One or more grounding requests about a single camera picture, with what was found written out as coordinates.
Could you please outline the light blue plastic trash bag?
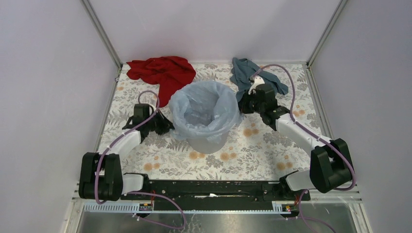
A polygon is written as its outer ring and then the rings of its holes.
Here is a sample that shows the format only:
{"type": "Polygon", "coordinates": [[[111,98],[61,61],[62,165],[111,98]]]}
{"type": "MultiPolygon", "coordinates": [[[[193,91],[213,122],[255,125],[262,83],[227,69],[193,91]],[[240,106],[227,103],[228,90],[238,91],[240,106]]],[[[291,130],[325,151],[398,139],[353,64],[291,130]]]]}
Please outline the light blue plastic trash bag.
{"type": "Polygon", "coordinates": [[[235,92],[216,81],[186,85],[171,96],[169,109],[174,127],[171,134],[179,140],[217,143],[243,120],[235,92]]]}

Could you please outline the grey plastic trash bin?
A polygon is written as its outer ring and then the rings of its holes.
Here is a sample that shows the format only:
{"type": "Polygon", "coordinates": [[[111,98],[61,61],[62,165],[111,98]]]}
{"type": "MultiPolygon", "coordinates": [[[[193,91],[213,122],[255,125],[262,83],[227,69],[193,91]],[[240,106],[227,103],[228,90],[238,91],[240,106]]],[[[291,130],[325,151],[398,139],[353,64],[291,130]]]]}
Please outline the grey plastic trash bin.
{"type": "Polygon", "coordinates": [[[188,136],[189,145],[197,152],[213,154],[224,147],[229,136],[229,131],[219,132],[197,132],[188,136]]]}

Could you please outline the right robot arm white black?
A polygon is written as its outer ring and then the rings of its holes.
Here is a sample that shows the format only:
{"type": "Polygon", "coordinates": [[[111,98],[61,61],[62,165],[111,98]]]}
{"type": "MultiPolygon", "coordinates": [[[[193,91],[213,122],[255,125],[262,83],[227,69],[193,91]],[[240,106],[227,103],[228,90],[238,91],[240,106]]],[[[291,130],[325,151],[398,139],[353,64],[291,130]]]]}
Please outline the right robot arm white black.
{"type": "Polygon", "coordinates": [[[279,195],[291,200],[300,190],[316,189],[321,193],[341,190],[343,184],[356,183],[355,172],[347,143],[315,134],[294,119],[290,109],[277,103],[274,90],[268,84],[259,84],[244,91],[239,102],[243,114],[258,113],[264,124],[291,139],[310,156],[308,169],[290,173],[281,178],[279,195]]]}

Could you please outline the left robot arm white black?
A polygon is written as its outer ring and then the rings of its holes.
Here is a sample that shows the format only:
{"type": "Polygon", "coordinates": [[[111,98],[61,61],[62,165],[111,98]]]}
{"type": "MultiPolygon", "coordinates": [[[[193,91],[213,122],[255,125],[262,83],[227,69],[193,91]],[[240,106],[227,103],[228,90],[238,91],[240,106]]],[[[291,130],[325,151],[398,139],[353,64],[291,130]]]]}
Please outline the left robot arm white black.
{"type": "Polygon", "coordinates": [[[151,187],[148,176],[127,173],[121,168],[121,160],[140,145],[150,132],[158,135],[174,128],[160,110],[149,104],[134,105],[133,114],[126,121],[121,134],[103,152],[87,152],[82,158],[79,197],[98,203],[117,201],[132,192],[138,199],[149,197],[151,187]]]}

